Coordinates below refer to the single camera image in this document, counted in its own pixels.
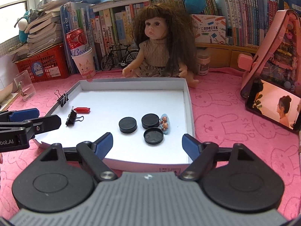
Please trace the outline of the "black round puck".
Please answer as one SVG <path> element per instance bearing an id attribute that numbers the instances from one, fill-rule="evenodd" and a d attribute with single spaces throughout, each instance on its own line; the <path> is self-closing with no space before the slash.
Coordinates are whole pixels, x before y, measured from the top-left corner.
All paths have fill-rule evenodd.
<path id="1" fill-rule="evenodd" d="M 118 125 L 120 131 L 125 134 L 133 133 L 137 129 L 137 122 L 133 117 L 122 118 Z"/>
<path id="2" fill-rule="evenodd" d="M 142 117 L 141 124 L 144 129 L 157 128 L 160 125 L 160 119 L 157 114 L 148 113 Z"/>

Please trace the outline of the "stack of books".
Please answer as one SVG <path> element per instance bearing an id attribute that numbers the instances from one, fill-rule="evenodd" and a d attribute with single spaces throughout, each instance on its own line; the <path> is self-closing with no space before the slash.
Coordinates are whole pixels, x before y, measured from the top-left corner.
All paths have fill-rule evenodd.
<path id="1" fill-rule="evenodd" d="M 33 9 L 34 12 L 31 15 L 29 25 L 25 30 L 27 41 L 21 43 L 19 40 L 19 43 L 10 47 L 8 52 L 19 51 L 23 45 L 28 44 L 26 53 L 29 53 L 34 50 L 35 43 L 44 45 L 42 40 L 48 39 L 50 41 L 58 38 L 59 36 L 55 35 L 55 32 L 61 29 L 60 6 L 73 1 L 74 0 L 40 1 L 37 7 Z"/>

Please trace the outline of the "clear glass mug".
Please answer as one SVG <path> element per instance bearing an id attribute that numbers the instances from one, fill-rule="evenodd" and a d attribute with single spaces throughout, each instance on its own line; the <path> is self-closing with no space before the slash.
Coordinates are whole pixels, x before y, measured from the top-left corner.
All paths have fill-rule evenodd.
<path id="1" fill-rule="evenodd" d="M 14 82 L 16 84 L 18 92 L 20 93 L 24 101 L 29 100 L 31 97 L 35 95 L 36 90 L 35 87 L 33 86 L 29 72 L 27 70 L 20 72 L 14 78 Z"/>

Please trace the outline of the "red beer can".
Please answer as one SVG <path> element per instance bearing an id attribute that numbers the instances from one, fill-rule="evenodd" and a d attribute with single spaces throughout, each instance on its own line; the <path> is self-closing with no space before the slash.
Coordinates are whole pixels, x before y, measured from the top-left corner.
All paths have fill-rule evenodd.
<path id="1" fill-rule="evenodd" d="M 77 28 L 66 34 L 67 44 L 73 57 L 79 56 L 90 50 L 84 30 Z"/>

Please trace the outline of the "pencil pattern white box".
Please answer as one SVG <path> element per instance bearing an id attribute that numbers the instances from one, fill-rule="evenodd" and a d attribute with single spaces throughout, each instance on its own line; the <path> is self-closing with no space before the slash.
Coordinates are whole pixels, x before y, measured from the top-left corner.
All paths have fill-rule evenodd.
<path id="1" fill-rule="evenodd" d="M 191 15 L 196 43 L 225 44 L 226 18 L 216 15 Z"/>

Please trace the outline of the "brown haired doll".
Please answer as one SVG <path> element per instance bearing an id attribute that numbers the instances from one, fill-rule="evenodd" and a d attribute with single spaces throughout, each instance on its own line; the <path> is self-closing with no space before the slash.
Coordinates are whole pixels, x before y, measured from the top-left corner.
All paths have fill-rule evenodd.
<path id="1" fill-rule="evenodd" d="M 189 87 L 199 83 L 191 16 L 171 4 L 151 4 L 140 10 L 133 23 L 139 52 L 122 70 L 124 77 L 184 78 Z"/>

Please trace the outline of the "blue plush toy right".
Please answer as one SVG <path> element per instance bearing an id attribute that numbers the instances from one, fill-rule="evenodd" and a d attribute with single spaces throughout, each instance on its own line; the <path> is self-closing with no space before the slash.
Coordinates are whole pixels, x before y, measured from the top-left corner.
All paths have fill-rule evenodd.
<path id="1" fill-rule="evenodd" d="M 188 14 L 201 14 L 206 6 L 206 0 L 185 0 Z"/>

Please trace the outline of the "red pen cap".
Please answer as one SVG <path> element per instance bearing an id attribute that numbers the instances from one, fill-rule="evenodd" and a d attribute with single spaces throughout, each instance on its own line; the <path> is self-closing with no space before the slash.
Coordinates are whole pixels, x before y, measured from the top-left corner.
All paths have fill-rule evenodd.
<path id="1" fill-rule="evenodd" d="M 89 114 L 90 108 L 88 107 L 76 107 L 73 109 L 77 114 Z"/>

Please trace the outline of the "small binder clip on box edge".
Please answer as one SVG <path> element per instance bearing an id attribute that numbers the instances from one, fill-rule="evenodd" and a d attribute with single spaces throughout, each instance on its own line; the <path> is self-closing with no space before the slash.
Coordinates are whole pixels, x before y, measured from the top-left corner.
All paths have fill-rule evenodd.
<path id="1" fill-rule="evenodd" d="M 68 93 L 66 91 L 61 94 L 59 90 L 55 90 L 54 94 L 57 96 L 57 102 L 61 107 L 63 107 L 69 100 Z"/>

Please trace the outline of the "small white jar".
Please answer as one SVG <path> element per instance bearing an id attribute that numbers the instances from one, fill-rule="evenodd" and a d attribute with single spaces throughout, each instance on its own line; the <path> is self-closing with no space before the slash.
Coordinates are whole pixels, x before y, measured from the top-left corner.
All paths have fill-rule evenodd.
<path id="1" fill-rule="evenodd" d="M 198 74 L 205 76 L 209 72 L 211 56 L 206 50 L 197 50 Z"/>

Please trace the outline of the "small blue figurine charm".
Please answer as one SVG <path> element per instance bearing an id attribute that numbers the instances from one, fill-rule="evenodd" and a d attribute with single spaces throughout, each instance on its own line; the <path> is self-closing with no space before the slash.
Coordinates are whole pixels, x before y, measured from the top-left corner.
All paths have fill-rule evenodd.
<path id="1" fill-rule="evenodd" d="M 163 114 L 160 118 L 159 128 L 162 130 L 164 135 L 168 135 L 170 132 L 170 122 L 167 114 Z"/>

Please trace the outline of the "row of upright books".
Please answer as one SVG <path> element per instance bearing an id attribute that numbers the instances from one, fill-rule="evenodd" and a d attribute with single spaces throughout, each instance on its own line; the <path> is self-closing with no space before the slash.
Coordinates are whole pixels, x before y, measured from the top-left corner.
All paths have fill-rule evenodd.
<path id="1" fill-rule="evenodd" d="M 74 0 L 60 8 L 72 73 L 126 68 L 142 56 L 148 74 L 197 73 L 199 43 L 259 47 L 278 5 L 271 0 Z"/>

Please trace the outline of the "black round lid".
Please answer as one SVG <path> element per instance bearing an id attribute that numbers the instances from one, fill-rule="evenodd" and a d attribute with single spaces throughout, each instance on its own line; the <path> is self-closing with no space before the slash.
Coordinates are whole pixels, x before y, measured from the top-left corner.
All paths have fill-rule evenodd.
<path id="1" fill-rule="evenodd" d="M 149 145 L 157 145 L 163 141 L 164 134 L 163 131 L 159 128 L 152 127 L 145 130 L 144 141 Z"/>

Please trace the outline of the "smartphone playing video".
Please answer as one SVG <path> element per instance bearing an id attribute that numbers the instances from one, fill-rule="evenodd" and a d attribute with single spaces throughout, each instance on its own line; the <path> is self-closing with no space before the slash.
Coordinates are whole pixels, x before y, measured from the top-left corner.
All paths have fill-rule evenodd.
<path id="1" fill-rule="evenodd" d="M 255 78 L 245 107 L 289 131 L 300 131 L 300 97 L 273 83 Z"/>

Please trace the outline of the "white paper cup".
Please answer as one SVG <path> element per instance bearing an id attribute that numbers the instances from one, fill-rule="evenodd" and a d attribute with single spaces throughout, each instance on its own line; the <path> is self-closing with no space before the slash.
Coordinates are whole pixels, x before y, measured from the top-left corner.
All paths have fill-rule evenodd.
<path id="1" fill-rule="evenodd" d="M 91 79 L 96 75 L 96 70 L 93 60 L 93 50 L 90 48 L 87 52 L 72 56 L 81 76 L 84 79 Z"/>

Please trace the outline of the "blue white plush left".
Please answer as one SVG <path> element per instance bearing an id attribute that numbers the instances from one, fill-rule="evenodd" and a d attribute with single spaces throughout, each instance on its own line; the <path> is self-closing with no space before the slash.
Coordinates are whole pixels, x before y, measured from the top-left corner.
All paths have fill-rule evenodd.
<path id="1" fill-rule="evenodd" d="M 14 27 L 19 28 L 19 40 L 21 43 L 25 43 L 27 41 L 27 34 L 25 33 L 25 30 L 29 25 L 29 20 L 33 12 L 33 9 L 26 11 L 23 17 L 18 18 L 16 24 L 14 25 Z"/>

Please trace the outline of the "white shallow cardboard box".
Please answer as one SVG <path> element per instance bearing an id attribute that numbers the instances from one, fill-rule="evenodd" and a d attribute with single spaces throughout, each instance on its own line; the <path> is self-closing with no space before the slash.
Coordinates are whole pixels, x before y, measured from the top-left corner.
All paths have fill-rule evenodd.
<path id="1" fill-rule="evenodd" d="M 104 162 L 132 172 L 180 173 L 191 158 L 182 147 L 185 134 L 194 135 L 192 103 L 180 78 L 85 80 L 67 92 L 65 104 L 49 115 L 61 118 L 59 129 L 38 134 L 35 143 L 64 148 L 112 134 L 113 146 Z"/>

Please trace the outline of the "miniature black bicycle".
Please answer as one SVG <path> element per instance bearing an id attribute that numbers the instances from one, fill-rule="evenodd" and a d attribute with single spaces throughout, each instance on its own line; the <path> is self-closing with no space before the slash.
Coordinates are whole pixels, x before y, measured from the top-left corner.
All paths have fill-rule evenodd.
<path id="1" fill-rule="evenodd" d="M 130 49 L 130 44 L 107 43 L 107 45 L 109 46 L 109 52 L 102 57 L 100 62 L 102 71 L 109 71 L 117 66 L 125 68 L 138 56 L 139 50 L 137 48 Z"/>

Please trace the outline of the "red plastic crate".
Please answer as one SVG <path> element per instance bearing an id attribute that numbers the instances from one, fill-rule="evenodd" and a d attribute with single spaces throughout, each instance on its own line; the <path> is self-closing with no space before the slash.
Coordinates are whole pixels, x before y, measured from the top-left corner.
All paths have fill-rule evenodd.
<path id="1" fill-rule="evenodd" d="M 56 44 L 26 59 L 15 61 L 22 72 L 27 70 L 33 83 L 69 77 L 63 43 Z"/>

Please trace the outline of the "pink triangular toy house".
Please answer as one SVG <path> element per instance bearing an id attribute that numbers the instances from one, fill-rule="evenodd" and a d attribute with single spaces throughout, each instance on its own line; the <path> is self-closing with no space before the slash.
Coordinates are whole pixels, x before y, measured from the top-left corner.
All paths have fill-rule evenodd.
<path id="1" fill-rule="evenodd" d="M 300 96 L 300 17 L 292 9 L 279 10 L 255 56 L 240 54 L 245 70 L 240 95 L 249 95 L 254 78 L 275 83 Z"/>

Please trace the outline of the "large black binder clip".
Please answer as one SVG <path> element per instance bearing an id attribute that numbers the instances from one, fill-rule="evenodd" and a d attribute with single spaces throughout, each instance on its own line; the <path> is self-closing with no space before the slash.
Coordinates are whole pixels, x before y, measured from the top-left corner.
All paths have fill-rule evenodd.
<path id="1" fill-rule="evenodd" d="M 77 117 L 77 111 L 75 110 L 75 108 L 72 108 L 70 113 L 68 114 L 67 120 L 66 120 L 66 126 L 70 126 L 70 125 L 74 125 L 75 122 L 77 121 L 83 121 L 84 117 L 80 116 Z"/>

